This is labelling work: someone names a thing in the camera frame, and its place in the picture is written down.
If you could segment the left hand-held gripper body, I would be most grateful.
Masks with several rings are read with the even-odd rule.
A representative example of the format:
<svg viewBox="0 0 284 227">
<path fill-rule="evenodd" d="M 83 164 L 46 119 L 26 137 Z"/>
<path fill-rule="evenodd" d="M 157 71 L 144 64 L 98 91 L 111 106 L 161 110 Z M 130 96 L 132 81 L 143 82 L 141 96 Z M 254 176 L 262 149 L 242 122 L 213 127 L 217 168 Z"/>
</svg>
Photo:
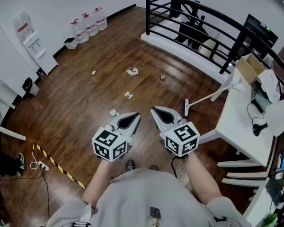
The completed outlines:
<svg viewBox="0 0 284 227">
<path fill-rule="evenodd" d="M 132 140 L 133 126 L 125 129 L 111 123 L 100 127 L 92 138 L 93 151 L 97 157 L 114 162 L 129 152 Z"/>
</svg>

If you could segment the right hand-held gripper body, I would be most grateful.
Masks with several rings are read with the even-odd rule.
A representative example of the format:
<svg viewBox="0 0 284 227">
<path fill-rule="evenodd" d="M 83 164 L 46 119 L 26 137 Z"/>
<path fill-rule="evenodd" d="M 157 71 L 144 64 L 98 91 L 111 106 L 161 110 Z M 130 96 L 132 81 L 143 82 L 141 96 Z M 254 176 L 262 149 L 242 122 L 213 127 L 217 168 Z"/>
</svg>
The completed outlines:
<svg viewBox="0 0 284 227">
<path fill-rule="evenodd" d="M 160 123 L 160 137 L 163 146 L 178 157 L 184 157 L 197 149 L 200 134 L 192 122 L 186 119 Z"/>
</svg>

